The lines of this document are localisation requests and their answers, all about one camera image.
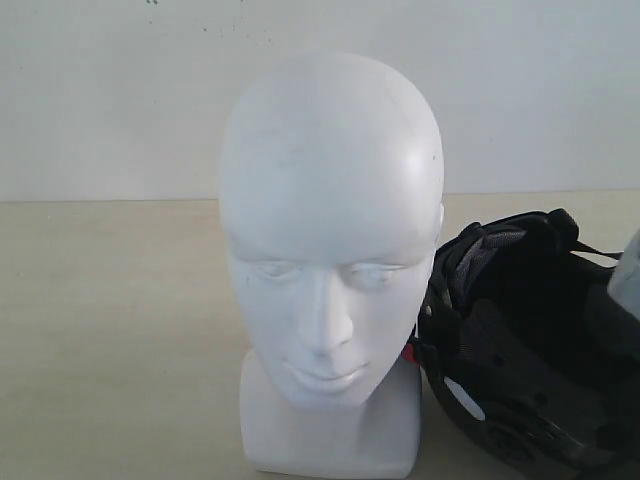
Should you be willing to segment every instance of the mannequin base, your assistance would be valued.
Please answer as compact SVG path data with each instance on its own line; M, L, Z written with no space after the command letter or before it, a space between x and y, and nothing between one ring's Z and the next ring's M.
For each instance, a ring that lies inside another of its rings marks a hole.
M258 471L327 479L402 479L420 444L421 376L398 359L371 397L348 412L305 412L287 403L253 351L240 380L247 462Z

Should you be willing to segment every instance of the white mannequin head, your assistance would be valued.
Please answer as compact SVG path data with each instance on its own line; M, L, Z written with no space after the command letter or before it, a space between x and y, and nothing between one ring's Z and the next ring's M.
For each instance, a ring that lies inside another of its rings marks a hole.
M392 68L297 57L236 105L220 212L254 350L294 406L361 405L416 323L442 224L429 105Z

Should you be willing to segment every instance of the black helmet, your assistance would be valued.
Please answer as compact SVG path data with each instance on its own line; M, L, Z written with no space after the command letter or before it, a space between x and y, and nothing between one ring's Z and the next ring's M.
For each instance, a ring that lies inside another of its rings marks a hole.
M525 476L640 479L640 323L607 293L614 267L574 252L620 257L562 209L469 225L436 252L408 346L452 421Z

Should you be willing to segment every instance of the white wall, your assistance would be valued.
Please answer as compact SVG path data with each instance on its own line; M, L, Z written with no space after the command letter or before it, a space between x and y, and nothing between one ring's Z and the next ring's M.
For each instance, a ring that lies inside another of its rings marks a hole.
M316 48L432 104L448 192L640 188L635 0L2 0L0 200L216 195L255 75Z

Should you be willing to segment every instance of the mannequin lips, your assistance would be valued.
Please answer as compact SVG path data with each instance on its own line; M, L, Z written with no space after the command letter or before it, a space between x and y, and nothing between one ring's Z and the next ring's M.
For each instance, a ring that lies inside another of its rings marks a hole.
M366 365L351 369L344 375L327 376L321 373L309 372L294 367L285 362L286 367L291 371L294 378L307 390L318 393L338 393L349 388L362 373Z

